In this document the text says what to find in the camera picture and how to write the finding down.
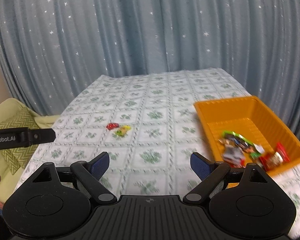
blue gripper pad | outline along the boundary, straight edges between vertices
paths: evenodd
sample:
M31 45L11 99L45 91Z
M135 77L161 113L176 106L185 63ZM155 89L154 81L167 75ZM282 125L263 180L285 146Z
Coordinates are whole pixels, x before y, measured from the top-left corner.
M195 154L191 154L190 157L190 166L192 170L197 174L197 176L204 180L211 174L210 166L208 163L205 163L202 159L200 159Z
M106 153L100 159L98 159L95 163L92 164L90 169L90 174L95 177L95 179L99 180L103 176L103 174L109 168L110 157L109 154Z

blue curtain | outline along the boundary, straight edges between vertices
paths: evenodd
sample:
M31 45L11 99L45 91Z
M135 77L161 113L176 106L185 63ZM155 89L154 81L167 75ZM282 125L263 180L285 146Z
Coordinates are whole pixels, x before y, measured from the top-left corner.
M294 131L300 0L0 0L0 63L40 114L102 74L223 68Z

crosshair logo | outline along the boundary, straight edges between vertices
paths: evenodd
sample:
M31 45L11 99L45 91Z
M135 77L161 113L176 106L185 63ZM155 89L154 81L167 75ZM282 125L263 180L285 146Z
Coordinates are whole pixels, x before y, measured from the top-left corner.
M155 201L155 200L154 200L153 198L147 198L146 201L147 201L148 203L152 203L152 202Z

orange basket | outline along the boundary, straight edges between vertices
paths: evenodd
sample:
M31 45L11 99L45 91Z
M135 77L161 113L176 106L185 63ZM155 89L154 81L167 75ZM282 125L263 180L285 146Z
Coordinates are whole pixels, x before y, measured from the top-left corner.
M300 163L300 142L290 129L259 98L244 97L194 103L216 161L222 161L225 147L219 143L222 132L234 131L261 145L265 152L274 152L282 143L290 162L268 172L277 175ZM245 154L246 163L252 162Z

zigzag pattern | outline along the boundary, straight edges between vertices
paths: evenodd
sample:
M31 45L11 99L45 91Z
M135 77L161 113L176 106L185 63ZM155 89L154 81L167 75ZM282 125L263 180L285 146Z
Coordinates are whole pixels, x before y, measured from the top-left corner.
M27 108L23 108L15 116L0 123L0 129L18 127L29 127L30 129L39 129ZM14 171L15 173L20 167L24 169L37 147L37 145L32 145L28 148L21 147L3 150L2 155L8 163L11 173L12 171Z

